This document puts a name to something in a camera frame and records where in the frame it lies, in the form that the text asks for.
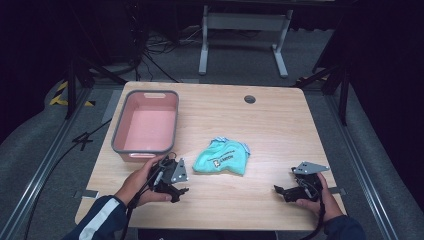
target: hand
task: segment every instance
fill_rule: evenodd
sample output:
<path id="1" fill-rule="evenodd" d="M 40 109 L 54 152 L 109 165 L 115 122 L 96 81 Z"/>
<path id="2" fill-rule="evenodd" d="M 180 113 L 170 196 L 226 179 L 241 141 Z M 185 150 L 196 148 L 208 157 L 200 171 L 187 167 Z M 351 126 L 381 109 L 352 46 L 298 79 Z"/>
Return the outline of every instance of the hand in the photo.
<path id="1" fill-rule="evenodd" d="M 127 179 L 125 179 L 122 187 L 118 190 L 118 192 L 115 193 L 115 197 L 124 202 L 125 206 L 128 206 L 128 203 L 131 201 L 134 195 L 140 191 L 140 188 L 146 183 L 147 176 L 152 166 L 159 162 L 162 158 L 164 158 L 164 156 L 156 156 L 146 162 L 141 169 L 131 173 Z M 152 192 L 149 189 L 141 195 L 137 207 L 148 202 L 171 201 L 171 198 L 172 197 L 169 194 Z"/>
<path id="2" fill-rule="evenodd" d="M 317 173 L 317 176 L 319 180 L 321 181 L 321 185 L 322 185 L 322 201 L 325 204 L 324 222 L 326 222 L 330 219 L 343 215 L 343 213 L 340 210 L 340 207 L 337 204 L 336 199 L 334 199 L 333 195 L 328 189 L 327 181 L 325 180 L 324 176 L 321 173 Z M 314 212 L 315 215 L 317 216 L 319 215 L 319 209 L 320 209 L 319 200 L 317 202 L 312 202 L 307 199 L 298 199 L 296 201 L 296 204 L 300 207 L 306 208 Z"/>

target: table leg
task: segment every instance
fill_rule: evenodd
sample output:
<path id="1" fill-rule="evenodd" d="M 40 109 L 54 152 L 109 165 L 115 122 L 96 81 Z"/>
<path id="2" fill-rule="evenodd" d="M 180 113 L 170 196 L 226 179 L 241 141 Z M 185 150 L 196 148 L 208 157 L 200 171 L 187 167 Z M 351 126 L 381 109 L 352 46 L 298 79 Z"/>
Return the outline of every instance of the table leg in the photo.
<path id="1" fill-rule="evenodd" d="M 200 53 L 200 63 L 199 63 L 199 74 L 205 75 L 206 68 L 208 65 L 208 6 L 203 8 L 203 42 L 202 42 L 202 51 Z"/>
<path id="2" fill-rule="evenodd" d="M 292 14 L 293 14 L 293 10 L 287 11 L 286 19 L 284 20 L 283 25 L 281 27 L 278 44 L 272 45 L 275 61 L 277 62 L 277 66 L 278 66 L 278 71 L 280 72 L 280 76 L 282 78 L 288 77 L 286 65 L 284 64 L 283 56 L 281 55 L 281 49 L 283 48 L 284 39 L 286 38 L 286 35 L 287 35 L 287 30 L 290 25 Z"/>

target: person's right hand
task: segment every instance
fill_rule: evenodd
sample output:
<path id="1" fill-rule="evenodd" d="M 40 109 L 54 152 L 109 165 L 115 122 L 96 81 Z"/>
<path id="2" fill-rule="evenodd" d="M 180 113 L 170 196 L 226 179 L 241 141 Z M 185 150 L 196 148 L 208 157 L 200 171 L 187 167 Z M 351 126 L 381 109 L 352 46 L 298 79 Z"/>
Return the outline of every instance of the person's right hand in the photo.
<path id="1" fill-rule="evenodd" d="M 328 189 L 327 181 L 325 180 L 324 176 L 321 173 L 317 173 L 317 176 L 319 180 L 321 181 L 321 185 L 322 185 L 322 201 L 325 204 L 324 222 L 326 222 L 330 219 L 343 215 L 343 213 L 340 210 L 340 207 L 337 204 L 336 199 L 334 199 L 333 195 Z M 312 202 L 308 199 L 298 199 L 296 201 L 296 204 L 300 207 L 306 208 L 314 212 L 317 216 L 319 215 L 319 209 L 320 209 L 319 200 L 317 202 Z"/>

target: metal rail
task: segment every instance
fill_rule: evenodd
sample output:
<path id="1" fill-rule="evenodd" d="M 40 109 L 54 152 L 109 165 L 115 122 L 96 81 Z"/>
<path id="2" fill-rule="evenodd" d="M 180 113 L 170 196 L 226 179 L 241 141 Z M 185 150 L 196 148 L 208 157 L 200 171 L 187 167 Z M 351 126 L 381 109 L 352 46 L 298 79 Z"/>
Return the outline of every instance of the metal rail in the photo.
<path id="1" fill-rule="evenodd" d="M 29 182 L 19 203 L 15 207 L 15 210 L 13 211 L 5 227 L 3 228 L 0 234 L 1 240 L 14 239 L 17 231 L 19 230 L 19 227 L 21 226 L 28 212 L 31 211 L 31 208 L 34 204 L 35 199 L 37 198 L 37 195 L 40 194 L 41 187 L 47 180 L 49 171 L 52 169 L 52 167 L 57 161 L 57 157 L 60 153 L 60 149 L 63 145 L 63 142 L 70 128 L 72 127 L 72 124 L 76 119 L 78 112 L 84 106 L 84 103 L 87 101 L 90 93 L 91 89 L 89 88 L 81 89 L 76 111 L 68 120 L 65 120 L 62 126 L 60 127 L 55 139 L 53 140 L 52 145 L 44 156 L 44 159 L 38 167 L 34 177 Z"/>
<path id="2" fill-rule="evenodd" d="M 387 216 L 386 210 L 384 209 L 383 203 L 381 202 L 380 196 L 372 183 L 372 180 L 367 172 L 367 169 L 362 161 L 361 156 L 352 140 L 349 130 L 346 126 L 343 126 L 338 115 L 338 106 L 336 100 L 331 95 L 324 96 L 325 100 L 330 108 L 330 111 L 337 122 L 337 127 L 340 130 L 346 146 L 352 156 L 352 166 L 358 177 L 359 183 L 365 193 L 368 204 L 374 214 L 377 221 L 378 227 L 383 234 L 384 239 L 399 239 L 389 217 Z"/>

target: person's left hand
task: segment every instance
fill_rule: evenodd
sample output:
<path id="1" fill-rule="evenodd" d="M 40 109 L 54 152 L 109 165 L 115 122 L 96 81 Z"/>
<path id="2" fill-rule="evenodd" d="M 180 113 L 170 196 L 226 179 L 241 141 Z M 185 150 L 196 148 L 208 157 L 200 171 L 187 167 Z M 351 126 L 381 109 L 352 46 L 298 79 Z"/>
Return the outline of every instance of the person's left hand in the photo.
<path id="1" fill-rule="evenodd" d="M 128 206 L 128 203 L 131 201 L 134 195 L 138 191 L 140 191 L 140 188 L 146 183 L 147 176 L 152 166 L 164 157 L 165 156 L 163 155 L 156 156 L 146 162 L 141 169 L 131 173 L 127 177 L 127 179 L 125 179 L 125 182 L 122 187 L 118 190 L 118 192 L 115 193 L 115 197 L 119 198 L 122 202 L 124 202 L 125 206 Z M 148 202 L 164 202 L 171 201 L 171 199 L 172 197 L 169 194 L 152 192 L 149 189 L 141 195 L 137 207 Z"/>

